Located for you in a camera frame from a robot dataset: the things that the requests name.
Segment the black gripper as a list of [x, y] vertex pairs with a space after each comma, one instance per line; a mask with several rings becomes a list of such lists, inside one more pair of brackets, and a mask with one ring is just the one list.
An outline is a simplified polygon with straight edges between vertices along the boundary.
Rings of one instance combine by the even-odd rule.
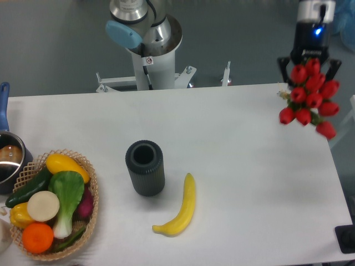
[[284, 83], [288, 86], [296, 86], [296, 83], [287, 72], [287, 66], [290, 61], [301, 63], [308, 58], [318, 58], [320, 63], [326, 63], [328, 70], [325, 74], [325, 81], [333, 80], [342, 65], [342, 61], [329, 58], [328, 50], [332, 24], [332, 22], [316, 23], [314, 21], [296, 23], [295, 38], [290, 56], [277, 58], [277, 64]]

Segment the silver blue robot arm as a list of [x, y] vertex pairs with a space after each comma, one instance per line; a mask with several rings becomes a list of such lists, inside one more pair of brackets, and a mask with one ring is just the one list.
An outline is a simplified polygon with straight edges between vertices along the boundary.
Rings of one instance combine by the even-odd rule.
[[[264, 7], [244, 12], [237, 1], [224, 8], [203, 4], [187, 13], [182, 21], [167, 11], [166, 1], [111, 1], [111, 20], [107, 35], [137, 58], [168, 57], [148, 70], [154, 84], [171, 80], [175, 71], [175, 53], [182, 42], [192, 45], [192, 56], [206, 60], [219, 53], [262, 61], [278, 51], [284, 35], [278, 27], [268, 27]], [[333, 79], [341, 61], [329, 56], [329, 40], [336, 9], [335, 1], [298, 1], [293, 47], [289, 55], [277, 58], [285, 83], [291, 78], [289, 64], [301, 65], [317, 59], [327, 64], [326, 79]]]

